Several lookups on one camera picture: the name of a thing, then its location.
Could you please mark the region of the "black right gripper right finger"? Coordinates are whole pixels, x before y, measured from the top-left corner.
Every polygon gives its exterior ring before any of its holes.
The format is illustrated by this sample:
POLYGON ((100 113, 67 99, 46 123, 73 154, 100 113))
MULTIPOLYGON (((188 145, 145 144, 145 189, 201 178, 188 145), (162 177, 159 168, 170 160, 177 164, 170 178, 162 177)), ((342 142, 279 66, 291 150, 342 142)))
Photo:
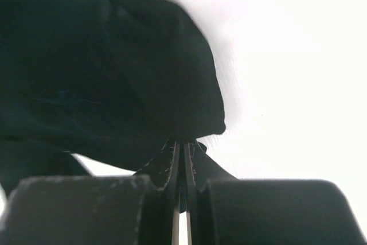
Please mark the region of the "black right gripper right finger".
POLYGON ((183 147, 190 244, 364 244, 341 190, 325 180, 238 180, 197 143, 183 147))

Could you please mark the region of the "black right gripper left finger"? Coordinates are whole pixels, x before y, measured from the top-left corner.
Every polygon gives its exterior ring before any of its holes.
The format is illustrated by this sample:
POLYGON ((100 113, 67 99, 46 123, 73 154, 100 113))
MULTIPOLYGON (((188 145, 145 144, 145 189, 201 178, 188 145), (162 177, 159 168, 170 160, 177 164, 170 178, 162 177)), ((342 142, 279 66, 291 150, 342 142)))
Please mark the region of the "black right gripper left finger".
POLYGON ((131 177, 23 180, 1 219, 2 244, 177 244, 179 143, 131 177))

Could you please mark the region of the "black t shirt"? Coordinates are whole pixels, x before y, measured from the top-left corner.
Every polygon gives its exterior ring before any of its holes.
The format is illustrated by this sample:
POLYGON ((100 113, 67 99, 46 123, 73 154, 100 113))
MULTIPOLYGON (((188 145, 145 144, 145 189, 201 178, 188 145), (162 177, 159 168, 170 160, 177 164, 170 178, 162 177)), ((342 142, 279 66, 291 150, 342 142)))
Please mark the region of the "black t shirt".
POLYGON ((137 171, 169 137, 225 131, 209 43, 171 0, 1 0, 1 187, 137 171))

